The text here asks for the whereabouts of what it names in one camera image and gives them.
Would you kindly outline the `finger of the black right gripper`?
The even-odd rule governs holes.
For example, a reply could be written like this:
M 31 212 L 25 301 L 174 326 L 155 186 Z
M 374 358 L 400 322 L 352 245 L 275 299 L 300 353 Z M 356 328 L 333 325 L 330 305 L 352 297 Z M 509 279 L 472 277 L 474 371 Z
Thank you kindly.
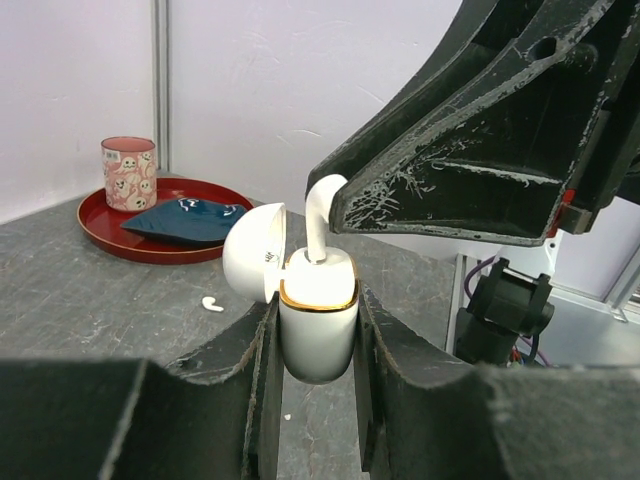
M 407 84 L 307 177 L 308 188 L 330 174 L 352 178 L 417 122 L 469 86 L 509 49 L 537 14 L 545 23 L 579 24 L 609 1 L 464 1 L 439 44 Z
M 593 119 L 579 89 L 599 55 L 553 39 L 500 53 L 342 187 L 336 233 L 538 245 L 550 233 Z

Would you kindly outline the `white earbud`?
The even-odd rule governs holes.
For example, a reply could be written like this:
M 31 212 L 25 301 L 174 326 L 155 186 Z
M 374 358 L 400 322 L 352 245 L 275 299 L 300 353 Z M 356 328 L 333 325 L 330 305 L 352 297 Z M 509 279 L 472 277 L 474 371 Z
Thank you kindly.
M 216 303 L 216 299 L 211 296 L 205 296 L 201 299 L 201 305 L 207 311 L 221 313 L 224 311 L 224 308 L 221 305 Z
M 307 257 L 313 264 L 326 259 L 326 230 L 336 193 L 347 183 L 339 174 L 327 175 L 309 190 L 305 202 Z

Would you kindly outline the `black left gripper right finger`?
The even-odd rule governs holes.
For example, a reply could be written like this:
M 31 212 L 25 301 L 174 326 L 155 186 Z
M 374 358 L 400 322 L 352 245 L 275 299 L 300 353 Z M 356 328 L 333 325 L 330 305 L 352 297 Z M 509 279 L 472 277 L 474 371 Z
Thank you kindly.
M 359 291 L 361 467 L 374 479 L 635 479 L 635 367 L 471 365 Z

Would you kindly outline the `white earbud charging case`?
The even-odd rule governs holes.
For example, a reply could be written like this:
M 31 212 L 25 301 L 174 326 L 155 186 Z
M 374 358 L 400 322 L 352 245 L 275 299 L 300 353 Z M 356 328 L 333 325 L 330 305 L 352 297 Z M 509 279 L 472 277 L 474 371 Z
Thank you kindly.
M 355 263 L 328 247 L 318 264 L 300 248 L 285 255 L 286 211 L 282 203 L 245 213 L 223 247 L 227 283 L 256 303 L 276 302 L 282 356 L 289 373 L 308 384 L 338 379 L 351 360 L 359 303 Z

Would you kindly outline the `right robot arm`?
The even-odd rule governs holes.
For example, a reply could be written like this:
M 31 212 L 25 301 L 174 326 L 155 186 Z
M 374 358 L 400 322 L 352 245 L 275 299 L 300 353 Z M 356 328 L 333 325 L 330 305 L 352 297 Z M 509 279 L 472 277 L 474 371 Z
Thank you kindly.
M 502 246 L 456 338 L 503 364 L 554 308 L 551 256 L 614 198 L 639 199 L 639 5 L 465 1 L 434 52 L 317 165 L 339 174 L 336 234 L 415 234 Z

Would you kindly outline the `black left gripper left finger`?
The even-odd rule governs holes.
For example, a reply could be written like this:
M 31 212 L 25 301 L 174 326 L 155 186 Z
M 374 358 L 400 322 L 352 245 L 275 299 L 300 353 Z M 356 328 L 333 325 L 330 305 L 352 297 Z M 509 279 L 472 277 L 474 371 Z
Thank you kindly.
M 273 479 L 283 363 L 278 306 L 198 349 L 147 359 L 1 364 L 5 479 Z

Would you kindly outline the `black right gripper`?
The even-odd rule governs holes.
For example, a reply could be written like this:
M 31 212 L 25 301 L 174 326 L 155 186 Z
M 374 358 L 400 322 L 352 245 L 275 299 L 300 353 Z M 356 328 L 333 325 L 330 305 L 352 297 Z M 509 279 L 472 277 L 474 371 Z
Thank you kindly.
M 639 3 L 614 2 L 587 37 L 607 71 L 595 125 L 565 188 L 552 233 L 590 232 L 616 197 L 639 203 Z

